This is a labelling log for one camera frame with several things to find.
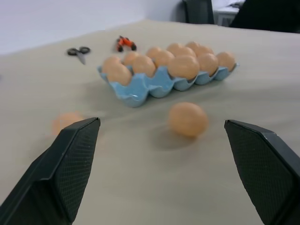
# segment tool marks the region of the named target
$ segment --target beige table surface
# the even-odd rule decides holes
[[[223,82],[132,109],[96,71],[118,35],[134,40],[141,53],[198,41],[216,53],[232,51],[241,66]],[[92,49],[86,66],[64,54],[82,45]],[[52,143],[51,122],[60,113],[106,115],[74,225],[261,225],[224,121],[271,129],[300,154],[299,35],[146,20],[1,56],[0,75],[0,203]],[[180,101],[198,103],[210,119],[195,142],[174,137],[165,126],[168,109]]]

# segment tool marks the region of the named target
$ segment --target blurry egg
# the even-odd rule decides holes
[[[131,66],[133,61],[135,60],[135,58],[139,55],[139,53],[137,52],[129,52],[125,55],[124,59],[123,59],[123,64],[125,66]]]
[[[214,54],[202,54],[197,59],[200,65],[200,70],[208,72],[210,76],[214,75],[219,66],[218,59]]]
[[[213,54],[213,50],[209,47],[206,47],[206,46],[203,46],[203,45],[199,45],[196,49],[195,49],[195,53],[196,53],[196,56],[200,56],[202,54],[206,54],[206,53],[211,53]]]
[[[160,51],[160,47],[152,47],[147,51],[146,56],[148,56],[150,59],[153,59]]]
[[[209,120],[201,107],[189,102],[173,105],[169,111],[168,124],[175,133],[197,137],[209,126]]]
[[[227,67],[229,72],[231,72],[235,65],[234,56],[229,52],[221,52],[216,55],[217,59],[219,60],[219,66]]]
[[[130,70],[123,64],[116,64],[107,70],[107,79],[109,82],[118,82],[123,86],[130,84],[132,74]]]
[[[178,51],[180,48],[183,48],[184,46],[179,43],[172,43],[167,47],[167,51],[175,55],[175,52]]]
[[[177,49],[174,52],[174,55],[175,55],[175,57],[182,56],[182,55],[189,55],[192,57],[196,57],[195,52],[191,48],[188,48],[188,47],[182,47],[182,48]]]
[[[200,44],[195,41],[191,41],[186,44],[186,47],[188,47],[188,48],[192,49],[194,52],[196,52],[196,50],[200,47]]]
[[[145,73],[148,77],[153,77],[156,67],[148,56],[139,55],[133,61],[132,69],[134,73]]]
[[[53,121],[52,134],[58,135],[62,129],[82,120],[83,117],[78,112],[69,112],[62,114],[56,120]]]
[[[102,64],[102,73],[107,73],[107,70],[108,68],[111,66],[111,65],[115,65],[115,64],[118,64],[121,62],[121,59],[118,57],[118,56],[111,56],[111,57],[108,57]]]
[[[175,57],[168,64],[168,72],[172,77],[193,79],[199,73],[200,66],[195,57],[183,55]]]
[[[156,67],[167,66],[175,56],[167,50],[161,50],[155,57],[154,63]]]

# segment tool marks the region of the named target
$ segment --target scissors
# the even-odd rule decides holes
[[[76,48],[69,48],[67,50],[67,54],[70,56],[77,56],[79,58],[79,61],[85,65],[85,59],[84,54],[87,54],[90,52],[90,48],[88,47],[80,47],[79,49]]]

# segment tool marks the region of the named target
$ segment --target egg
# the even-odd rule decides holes
[[[213,54],[213,50],[207,46],[203,46],[203,45],[199,45],[196,49],[195,49],[195,53],[196,53],[196,56],[200,56],[202,54],[206,54],[206,53],[211,53]]]
[[[219,66],[217,57],[214,54],[206,53],[200,55],[197,59],[200,65],[200,70],[206,71],[210,76],[213,76]]]
[[[175,51],[174,55],[176,57],[181,56],[181,55],[190,55],[192,57],[196,57],[195,52],[191,48],[188,48],[188,47],[182,47],[182,48],[177,49]]]
[[[227,67],[229,72],[231,72],[235,66],[235,59],[232,53],[230,52],[221,52],[216,55],[219,60],[219,66]]]
[[[128,86],[132,79],[132,74],[126,66],[119,63],[108,68],[107,79],[109,82],[118,82],[123,86]]]
[[[123,64],[125,66],[131,66],[133,61],[135,60],[135,58],[139,55],[139,53],[137,52],[129,52],[125,55],[124,59],[123,59]]]
[[[102,64],[102,73],[106,74],[110,66],[121,63],[121,59],[118,56],[108,57]]]
[[[168,124],[175,133],[195,138],[207,130],[209,120],[204,110],[198,105],[180,102],[171,107]]]
[[[161,51],[160,47],[152,47],[150,48],[147,53],[146,56],[148,56],[150,59],[153,59],[157,53],[159,53]]]
[[[200,47],[200,44],[195,41],[190,41],[186,44],[186,47],[192,49],[194,52],[197,51],[197,49]]]
[[[156,67],[167,66],[174,57],[175,56],[172,53],[168,52],[167,50],[161,50],[154,57],[154,64]]]
[[[83,117],[78,112],[69,112],[60,115],[52,123],[52,134],[58,135],[60,131],[73,123],[82,121]]]
[[[172,77],[193,79],[199,73],[200,66],[195,57],[183,55],[175,57],[168,64],[168,72]]]
[[[183,48],[184,46],[182,44],[179,43],[172,43],[167,47],[167,51],[169,51],[170,53],[172,53],[173,55],[175,55],[175,53]]]
[[[133,61],[132,69],[134,73],[145,73],[148,77],[153,77],[156,67],[148,56],[139,55]]]

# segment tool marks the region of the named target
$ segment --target white wall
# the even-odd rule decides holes
[[[183,21],[180,0],[0,0],[0,54],[144,18]]]

